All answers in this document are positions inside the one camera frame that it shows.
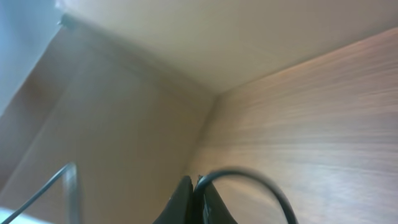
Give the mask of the metal table leg frame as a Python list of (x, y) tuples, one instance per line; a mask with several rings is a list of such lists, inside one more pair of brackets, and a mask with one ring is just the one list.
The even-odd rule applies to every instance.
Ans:
[(1, 223), (83, 223), (76, 164), (20, 170), (1, 193)]

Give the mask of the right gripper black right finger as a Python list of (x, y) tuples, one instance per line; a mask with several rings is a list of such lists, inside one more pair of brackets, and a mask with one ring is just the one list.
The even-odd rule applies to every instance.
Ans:
[(195, 223), (237, 224), (212, 183), (205, 190), (195, 191)]

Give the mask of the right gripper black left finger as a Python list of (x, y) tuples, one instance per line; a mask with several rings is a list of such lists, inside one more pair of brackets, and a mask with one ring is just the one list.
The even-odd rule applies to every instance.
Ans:
[(192, 217), (193, 185), (183, 176), (169, 201), (153, 224), (188, 224)]

